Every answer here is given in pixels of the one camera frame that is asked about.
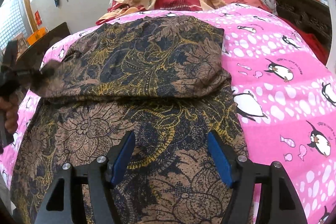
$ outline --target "red sign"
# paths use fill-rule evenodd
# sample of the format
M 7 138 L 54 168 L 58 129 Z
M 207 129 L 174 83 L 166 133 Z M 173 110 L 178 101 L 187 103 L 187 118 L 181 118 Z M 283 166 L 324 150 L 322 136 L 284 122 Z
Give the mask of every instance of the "red sign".
M 35 21 L 36 21 L 37 26 L 40 26 L 42 24 L 40 13 L 38 11 L 36 11 L 35 13 Z

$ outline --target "pink bedsheet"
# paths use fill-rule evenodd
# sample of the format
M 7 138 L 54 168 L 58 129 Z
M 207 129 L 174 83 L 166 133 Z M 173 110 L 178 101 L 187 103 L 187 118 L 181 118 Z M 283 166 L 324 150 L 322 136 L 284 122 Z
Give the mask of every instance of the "pink bedsheet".
M 302 38 L 277 17 L 242 4 L 200 12 L 147 11 L 109 23 L 145 16 L 192 15 L 225 30 L 222 65 L 232 74 L 238 118 L 252 161 L 280 161 L 286 168 L 309 224 L 335 205 L 336 82 Z M 43 62 L 61 60 L 68 47 L 92 27 L 55 44 Z M 16 142 L 0 156 L 8 187 L 23 134 L 39 97 L 28 92 L 19 109 Z M 258 208 L 260 189 L 254 203 Z

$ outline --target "cartoon penguin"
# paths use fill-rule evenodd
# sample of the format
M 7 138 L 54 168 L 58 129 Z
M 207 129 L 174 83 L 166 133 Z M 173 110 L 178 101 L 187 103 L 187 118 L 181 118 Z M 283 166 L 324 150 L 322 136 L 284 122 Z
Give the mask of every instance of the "cartoon penguin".
M 81 33 L 79 34 L 79 37 L 82 37 L 85 33 L 87 33 L 87 31 L 85 31 L 85 32 L 81 32 Z
M 298 46 L 298 44 L 295 43 L 294 39 L 288 38 L 287 36 L 282 36 L 283 42 L 285 42 L 288 45 L 293 46 L 294 48 L 300 49 L 301 47 Z
M 227 14 L 227 13 L 224 13 L 223 14 L 226 16 L 226 17 L 234 17 L 235 15 L 230 15 L 230 14 Z
M 290 69 L 284 66 L 281 66 L 279 64 L 276 64 L 272 62 L 270 59 L 266 58 L 266 60 L 268 60 L 271 63 L 268 65 L 268 70 L 264 70 L 265 72 L 274 73 L 277 76 L 279 76 L 281 79 L 283 79 L 285 82 L 289 82 L 290 80 L 293 80 L 294 75 Z
M 307 145 L 311 148 L 316 148 L 316 150 L 325 155 L 326 157 L 330 155 L 330 142 L 327 138 L 318 131 L 310 122 L 306 121 L 312 127 L 312 132 L 310 133 L 310 143 Z
M 330 215 L 330 213 L 328 213 L 328 211 L 327 211 L 327 207 L 324 206 L 324 215 L 320 218 L 318 224 L 323 224 L 323 223 L 325 223 L 325 221 L 328 219 L 329 215 Z
M 169 12 L 166 14 L 167 17 L 176 17 L 177 15 L 172 13 L 172 12 Z
M 63 58 L 64 57 L 64 46 L 62 47 L 59 55 L 58 55 L 59 58 Z
M 263 18 L 261 18 L 261 17 L 258 17 L 258 16 L 253 16 L 254 18 L 256 18 L 256 19 L 259 19 L 259 20 L 262 20 L 262 21 L 265 21 L 265 22 L 268 22 L 267 20 L 264 20 Z
M 151 14 L 152 11 L 143 11 L 143 12 L 139 12 L 139 14 L 143 14 L 143 15 L 146 15 L 146 14 Z
M 237 104 L 237 113 L 245 118 L 248 118 L 255 122 L 253 117 L 267 117 L 261 106 L 254 99 L 251 92 L 234 94 L 233 99 Z
M 246 31 L 253 32 L 253 33 L 257 32 L 257 30 L 255 28 L 245 27 L 245 26 L 237 26 L 237 29 L 246 30 Z
M 336 94 L 333 91 L 330 83 L 326 85 L 322 83 L 322 95 L 327 99 L 329 103 L 331 103 L 333 106 L 336 106 Z
M 3 177 L 5 184 L 7 185 L 7 174 L 5 173 L 5 171 L 2 171 L 2 177 Z
M 27 103 L 26 103 L 26 108 L 30 108 L 31 107 L 31 105 L 32 105 L 32 98 L 31 97 L 29 97 L 28 98 L 28 101 L 27 101 Z
M 14 147 L 15 147 L 16 140 L 17 140 L 17 137 L 18 137 L 18 136 L 19 136 L 18 133 L 17 133 L 17 132 L 14 132 L 14 134 L 13 134 L 13 139 L 14 139 L 14 141 L 11 143 L 11 145 L 14 146 Z
M 236 3 L 236 6 L 247 8 L 249 5 L 243 4 L 243 3 Z
M 229 52 L 226 50 L 225 46 L 223 45 L 222 47 L 222 52 L 226 53 L 226 54 L 229 54 Z

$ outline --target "blue pad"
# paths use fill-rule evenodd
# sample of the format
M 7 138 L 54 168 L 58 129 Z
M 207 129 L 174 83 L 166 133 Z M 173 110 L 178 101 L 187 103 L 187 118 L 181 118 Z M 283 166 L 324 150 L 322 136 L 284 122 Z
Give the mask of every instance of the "blue pad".
M 122 150 L 120 151 L 117 159 L 113 165 L 113 177 L 111 179 L 111 184 L 116 186 L 123 180 L 124 174 L 127 169 L 127 165 L 131 160 L 135 148 L 135 134 L 132 133 L 129 135 L 127 141 L 125 142 Z
M 221 180 L 228 185 L 228 187 L 232 188 L 233 179 L 231 176 L 231 165 L 212 132 L 209 132 L 208 134 L 208 150 L 215 162 Z

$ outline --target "finger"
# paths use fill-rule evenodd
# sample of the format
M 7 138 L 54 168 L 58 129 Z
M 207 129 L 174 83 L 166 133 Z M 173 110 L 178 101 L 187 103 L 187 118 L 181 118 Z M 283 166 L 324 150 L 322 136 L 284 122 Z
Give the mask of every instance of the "finger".
M 5 128 L 9 134 L 13 134 L 17 130 L 17 122 L 15 120 L 7 120 L 5 122 Z
M 19 119 L 19 115 L 17 113 L 17 107 L 14 107 L 6 112 L 6 118 L 7 120 L 15 120 L 17 121 Z
M 7 110 L 11 109 L 12 107 L 13 107 L 13 105 L 10 102 L 4 100 L 3 97 L 0 97 L 0 109 L 2 109 L 4 111 L 7 111 Z
M 10 96 L 9 96 L 9 102 L 12 104 L 12 105 L 17 105 L 17 103 L 19 102 L 19 99 L 17 98 L 17 95 L 16 93 L 12 93 Z

